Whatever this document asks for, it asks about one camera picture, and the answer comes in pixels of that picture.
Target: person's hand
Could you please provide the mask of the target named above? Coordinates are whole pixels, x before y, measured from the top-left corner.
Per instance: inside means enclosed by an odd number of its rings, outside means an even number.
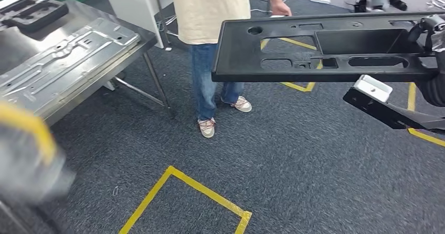
[[[283,1],[270,2],[270,10],[272,15],[292,16],[291,9]]]

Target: table leg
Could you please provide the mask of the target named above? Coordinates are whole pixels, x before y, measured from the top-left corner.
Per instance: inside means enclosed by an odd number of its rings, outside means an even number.
[[[142,95],[142,96],[144,96],[144,97],[146,97],[146,98],[156,102],[157,104],[165,107],[167,109],[168,116],[170,118],[174,118],[174,114],[173,114],[172,108],[170,107],[170,104],[168,103],[167,97],[166,97],[166,95],[164,93],[164,89],[162,88],[161,83],[159,82],[159,78],[157,77],[156,71],[155,71],[155,69],[153,67],[153,64],[151,62],[151,59],[150,59],[148,53],[145,52],[143,56],[144,56],[145,63],[147,64],[147,67],[148,67],[148,69],[150,71],[150,74],[152,75],[154,84],[156,85],[157,90],[159,92],[159,95],[161,96],[160,100],[155,98],[154,96],[146,93],[145,91],[139,89],[138,87],[133,86],[133,85],[125,82],[124,80],[118,78],[117,76],[114,77],[113,79],[116,80],[118,83],[123,84],[125,87],[127,87],[127,88],[129,88],[129,89],[139,93],[140,95]]]
[[[145,63],[147,64],[147,66],[149,68],[150,74],[152,75],[154,84],[156,85],[157,90],[159,91],[159,95],[161,95],[161,100],[164,103],[165,107],[167,108],[167,112],[168,112],[169,116],[171,118],[173,118],[174,115],[173,115],[172,109],[170,107],[170,104],[168,103],[167,97],[166,97],[166,95],[164,93],[164,89],[162,89],[161,83],[159,82],[159,78],[157,77],[156,71],[155,71],[155,69],[153,67],[153,63],[152,63],[152,61],[151,61],[151,59],[149,57],[148,52],[144,53],[144,60],[145,60]]]
[[[3,211],[6,216],[11,219],[12,222],[20,229],[23,234],[32,234],[31,228],[21,219],[18,215],[16,215],[11,208],[6,205],[3,201],[0,200],[0,210]]]
[[[167,28],[167,23],[165,22],[165,16],[164,13],[162,12],[162,6],[161,6],[161,0],[156,0],[157,3],[157,8],[159,9],[159,18],[161,19],[161,23],[162,26],[164,27],[164,37],[165,40],[167,41],[168,44],[170,44],[170,40],[168,39],[168,28]]]

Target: rectangular opening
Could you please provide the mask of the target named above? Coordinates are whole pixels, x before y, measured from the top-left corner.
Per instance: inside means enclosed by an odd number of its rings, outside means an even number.
[[[389,23],[394,27],[412,28],[415,23],[412,20],[390,20]]]
[[[261,67],[265,70],[289,69],[292,62],[289,59],[265,59],[261,61]]]
[[[312,36],[277,37],[261,40],[266,54],[314,52],[317,50]]]
[[[416,42],[408,41],[406,29],[317,31],[316,35],[325,55],[422,52]]]
[[[390,66],[402,69],[408,66],[408,62],[401,57],[351,57],[350,66]]]
[[[323,25],[321,23],[299,24],[298,28],[301,30],[322,30]]]

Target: black plastic tray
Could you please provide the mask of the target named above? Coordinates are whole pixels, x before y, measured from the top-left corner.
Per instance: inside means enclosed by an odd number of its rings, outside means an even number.
[[[68,13],[66,4],[53,0],[21,0],[0,9],[3,25],[35,32]]]
[[[355,82],[361,75],[380,81],[428,80],[438,70],[421,57],[433,57],[409,30],[425,16],[445,12],[364,13],[229,20],[222,24],[212,79],[216,82]],[[261,51],[269,38],[309,37],[310,59],[295,53]],[[290,67],[262,67],[285,60]],[[323,68],[318,69],[320,61]]]

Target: metal frame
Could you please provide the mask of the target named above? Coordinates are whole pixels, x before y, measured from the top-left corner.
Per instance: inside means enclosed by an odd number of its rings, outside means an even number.
[[[133,90],[133,91],[139,93],[140,95],[142,95],[142,96],[144,96],[144,97],[146,97],[146,98],[156,102],[157,104],[165,107],[167,109],[167,112],[168,112],[168,115],[170,116],[170,118],[173,118],[174,114],[173,114],[172,108],[170,107],[170,105],[169,105],[169,103],[167,101],[167,97],[165,95],[164,89],[162,88],[161,83],[159,82],[159,78],[158,78],[158,76],[156,74],[156,71],[155,71],[155,69],[153,67],[153,63],[151,62],[151,59],[150,59],[148,53],[145,52],[143,54],[143,57],[144,57],[145,63],[147,64],[147,67],[148,67],[148,69],[150,71],[150,74],[152,75],[152,78],[153,78],[153,81],[154,81],[154,83],[155,83],[155,85],[157,87],[157,90],[158,90],[159,94],[161,95],[161,100],[159,100],[158,98],[152,96],[151,94],[148,94],[147,92],[139,89],[138,87],[135,87],[135,86],[125,82],[124,80],[122,80],[122,79],[120,79],[118,77],[114,77],[113,79],[116,80],[118,83],[122,84],[123,86],[129,88],[130,90]]]
[[[390,82],[428,80],[438,70],[425,67],[419,58],[433,57],[434,52],[425,51],[422,44],[408,42],[408,30],[425,16],[444,13],[226,21],[220,34],[212,79],[217,82],[355,82],[361,75],[370,75]],[[311,37],[314,41],[317,51],[309,54],[310,60],[302,59],[302,53],[266,54],[261,51],[260,44],[265,39],[299,36]],[[288,60],[292,66],[262,68],[261,63],[266,60]],[[323,68],[317,69],[320,61]]]

